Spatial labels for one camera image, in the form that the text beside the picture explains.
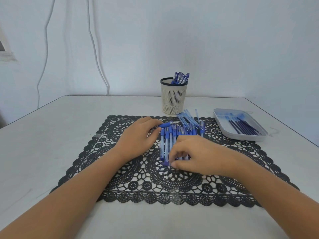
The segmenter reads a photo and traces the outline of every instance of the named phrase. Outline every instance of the cable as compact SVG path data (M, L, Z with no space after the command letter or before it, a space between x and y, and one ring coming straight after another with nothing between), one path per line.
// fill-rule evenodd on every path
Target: cable
M38 84L37 84L37 91L38 91L38 109L39 109L39 104L40 104L40 92L39 92L39 84L42 80L42 77L43 77L43 74L44 74L44 71L45 71L45 68L47 66L47 62L48 62L48 54L49 54L49 48L48 48L48 25L49 25L49 22L51 20L51 16L52 16L52 13L53 13L53 8L54 8L54 4L55 4L55 0L52 1L52 4L51 4L51 9L50 9L50 13L49 13L49 17L47 19L47 22L45 24L45 29L44 29L44 33L45 33L45 44L46 44L46 58L45 58L45 63L44 63L44 67L43 67L43 71L42 71L42 74L41 74L41 77L38 81Z
M88 30L89 30L89 34L90 34L91 41L92 41L92 45L93 45L96 67L98 68L98 71L99 71L99 73L100 73L100 76L101 76L102 80L104 81L104 84L105 84L105 86L106 86L106 88L107 88L106 95L108 96L108 92L109 92L109 90L110 90L110 85L109 85L109 83L108 83L106 77L102 74L101 69L100 69L100 66L99 66L98 58L97 58L97 55L96 55L95 43L94 43L93 35L92 35L92 33L91 33L89 0L86 0L86 2L87 2L87 22L88 22Z

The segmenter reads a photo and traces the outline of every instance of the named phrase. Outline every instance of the pen holder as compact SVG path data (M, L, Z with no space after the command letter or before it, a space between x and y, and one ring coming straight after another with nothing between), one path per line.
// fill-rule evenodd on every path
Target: pen holder
M171 84L173 77L160 80L162 88L162 110L169 115L183 111L188 81L184 84Z

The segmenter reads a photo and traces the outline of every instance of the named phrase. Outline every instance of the person's left hand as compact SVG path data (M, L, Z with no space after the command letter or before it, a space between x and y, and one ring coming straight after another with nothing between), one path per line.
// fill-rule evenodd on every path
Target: person's left hand
M147 137L151 128L163 122L150 117L142 117L125 129L117 144L114 146L124 163L145 153L156 141L161 128L156 128Z

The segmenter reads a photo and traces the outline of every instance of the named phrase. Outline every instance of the hand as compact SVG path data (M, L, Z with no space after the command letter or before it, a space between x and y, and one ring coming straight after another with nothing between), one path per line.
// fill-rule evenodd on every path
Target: hand
M161 128L156 128L149 137L147 134L151 128L162 123L157 119L142 117L125 129L114 146L124 163L145 153L154 144Z
M176 157L191 156L190 160L175 160ZM201 136L178 136L173 146L169 162L176 169L203 175L233 177L238 162L250 159L230 148L223 147Z

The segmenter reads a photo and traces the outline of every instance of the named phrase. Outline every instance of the pile of pens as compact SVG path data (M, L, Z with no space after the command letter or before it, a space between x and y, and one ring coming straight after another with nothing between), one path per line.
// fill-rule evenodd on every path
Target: pile of pens
M160 159L163 160L163 165L169 166L169 153L172 150L173 145L176 143L176 139L181 135L197 135L203 137L205 132L204 122L199 120L197 109L195 109L197 115L197 121L192 117L188 110L184 110L177 114L179 122L170 121L160 125L161 131L161 144L160 144ZM179 160L189 160L190 157L179 157Z
M173 77L171 84L184 84L187 82L188 78L189 78L189 73L184 75L182 72L179 72L179 73L175 72L175 75Z
M230 119L229 116L226 116L226 119L229 121L229 123L232 125L232 127L235 129L235 131L238 134L256 135L256 136L258 136L258 133L261 134L259 131L257 131L251 125L249 125L248 122L243 121L239 117L236 117L236 118L233 117L232 119Z

